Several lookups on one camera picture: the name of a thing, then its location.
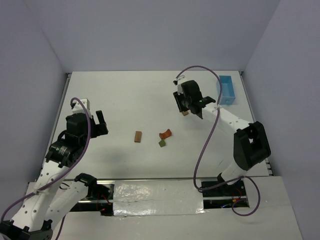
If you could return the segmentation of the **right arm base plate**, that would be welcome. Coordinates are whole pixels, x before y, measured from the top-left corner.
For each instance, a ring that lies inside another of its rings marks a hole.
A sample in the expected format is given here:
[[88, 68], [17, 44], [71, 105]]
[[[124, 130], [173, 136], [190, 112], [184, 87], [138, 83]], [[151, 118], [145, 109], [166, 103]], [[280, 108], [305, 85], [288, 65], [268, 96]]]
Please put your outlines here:
[[231, 197], [239, 199], [246, 195], [245, 186], [242, 180], [233, 185], [225, 184], [214, 189], [206, 190], [202, 193], [203, 197]]

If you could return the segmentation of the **tan wood rectangular block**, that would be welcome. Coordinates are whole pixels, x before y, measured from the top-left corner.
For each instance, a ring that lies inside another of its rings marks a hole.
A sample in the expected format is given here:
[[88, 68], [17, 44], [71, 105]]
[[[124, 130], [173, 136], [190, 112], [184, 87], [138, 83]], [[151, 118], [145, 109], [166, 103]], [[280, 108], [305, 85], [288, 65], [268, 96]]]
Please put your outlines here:
[[140, 143], [142, 139], [142, 132], [141, 131], [136, 131], [134, 135], [134, 142], [135, 143]]

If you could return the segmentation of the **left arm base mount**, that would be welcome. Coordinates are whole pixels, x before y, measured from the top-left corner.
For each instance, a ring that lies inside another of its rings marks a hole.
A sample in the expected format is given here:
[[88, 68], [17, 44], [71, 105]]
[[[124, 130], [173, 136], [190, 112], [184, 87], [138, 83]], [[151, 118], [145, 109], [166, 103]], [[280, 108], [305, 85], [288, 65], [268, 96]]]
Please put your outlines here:
[[114, 215], [113, 202], [114, 202], [114, 189], [115, 185], [98, 184], [92, 195], [89, 197], [89, 203], [94, 205], [94, 211], [99, 212], [102, 216], [111, 217]]

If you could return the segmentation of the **blue plastic box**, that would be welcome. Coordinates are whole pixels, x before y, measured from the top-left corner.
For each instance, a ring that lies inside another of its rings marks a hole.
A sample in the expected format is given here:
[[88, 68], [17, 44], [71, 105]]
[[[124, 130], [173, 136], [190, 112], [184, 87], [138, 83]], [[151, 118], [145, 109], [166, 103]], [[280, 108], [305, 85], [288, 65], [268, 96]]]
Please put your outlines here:
[[236, 99], [232, 77], [230, 75], [219, 76], [222, 93], [219, 99], [220, 105], [232, 105]]

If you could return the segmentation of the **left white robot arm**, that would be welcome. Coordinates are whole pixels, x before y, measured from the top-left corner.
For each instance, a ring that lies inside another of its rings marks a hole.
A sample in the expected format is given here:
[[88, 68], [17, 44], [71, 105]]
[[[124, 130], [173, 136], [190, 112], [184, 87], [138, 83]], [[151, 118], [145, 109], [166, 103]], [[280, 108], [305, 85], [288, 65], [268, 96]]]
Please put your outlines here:
[[113, 188], [98, 184], [95, 177], [86, 173], [80, 173], [61, 195], [56, 195], [65, 179], [63, 174], [85, 152], [87, 140], [108, 133], [102, 111], [97, 111], [97, 116], [99, 124], [83, 112], [66, 117], [66, 130], [50, 145], [33, 191], [10, 220], [1, 219], [0, 233], [4, 238], [49, 240], [57, 224], [78, 201], [110, 198]]

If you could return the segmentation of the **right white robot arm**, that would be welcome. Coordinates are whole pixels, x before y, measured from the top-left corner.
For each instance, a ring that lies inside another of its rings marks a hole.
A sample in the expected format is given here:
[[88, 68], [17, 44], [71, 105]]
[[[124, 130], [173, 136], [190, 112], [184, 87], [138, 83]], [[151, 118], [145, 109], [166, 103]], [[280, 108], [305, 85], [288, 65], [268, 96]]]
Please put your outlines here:
[[189, 111], [200, 119], [213, 123], [193, 173], [193, 184], [199, 192], [214, 189], [213, 186], [197, 186], [196, 178], [200, 161], [216, 127], [233, 136], [233, 160], [217, 176], [218, 187], [235, 184], [244, 178], [252, 167], [263, 162], [271, 155], [267, 134], [262, 123], [241, 119], [223, 108], [210, 96], [203, 97], [195, 80], [184, 80], [182, 76], [176, 78], [173, 83], [177, 86], [177, 91], [173, 93], [173, 96], [178, 110], [181, 113]]

